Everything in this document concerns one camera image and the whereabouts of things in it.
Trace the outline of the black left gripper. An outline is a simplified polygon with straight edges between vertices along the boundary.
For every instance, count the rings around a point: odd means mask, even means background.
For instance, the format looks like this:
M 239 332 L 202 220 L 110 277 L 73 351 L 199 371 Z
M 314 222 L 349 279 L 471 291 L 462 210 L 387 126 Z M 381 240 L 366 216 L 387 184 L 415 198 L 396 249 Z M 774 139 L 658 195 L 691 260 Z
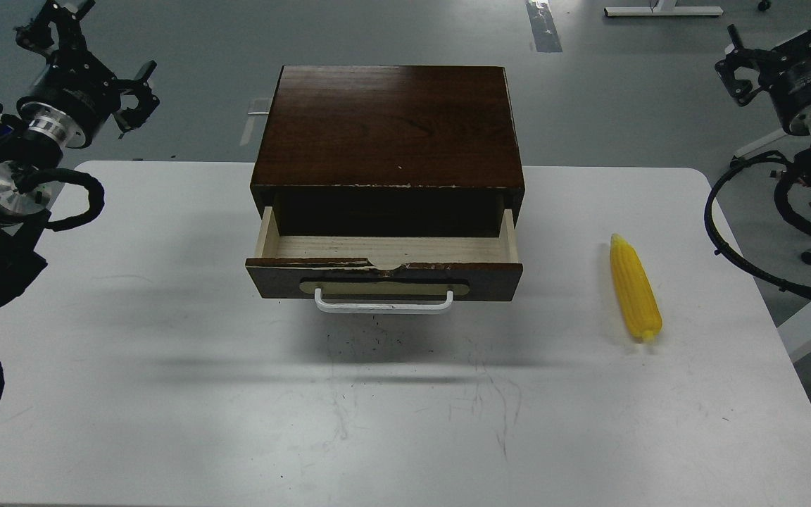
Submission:
M 157 62 L 142 64 L 135 78 L 117 80 L 87 51 L 80 22 L 95 5 L 81 1 L 71 8 L 44 1 L 26 25 L 14 28 L 16 44 L 46 60 L 17 108 L 27 125 L 23 138 L 48 150 L 87 148 L 109 118 L 115 120 L 121 140 L 142 127 L 160 106 L 149 84 Z M 123 96 L 134 97 L 135 107 L 121 108 Z

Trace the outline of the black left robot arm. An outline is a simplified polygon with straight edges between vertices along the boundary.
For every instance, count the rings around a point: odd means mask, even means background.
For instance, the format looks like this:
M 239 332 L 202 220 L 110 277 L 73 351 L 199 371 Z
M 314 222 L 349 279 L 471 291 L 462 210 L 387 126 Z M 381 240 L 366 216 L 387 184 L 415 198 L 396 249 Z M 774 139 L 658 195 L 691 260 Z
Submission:
M 160 106 L 147 61 L 133 78 L 119 78 L 88 48 L 81 22 L 93 1 L 65 6 L 44 1 L 16 43 L 46 65 L 16 113 L 0 104 L 0 308 L 23 294 L 47 261 L 35 247 L 42 232 L 83 227 L 101 214 L 104 188 L 96 177 L 61 166 L 68 149 L 92 144 L 108 119 L 122 134 L 142 127 Z M 0 363 L 0 402 L 4 370 Z

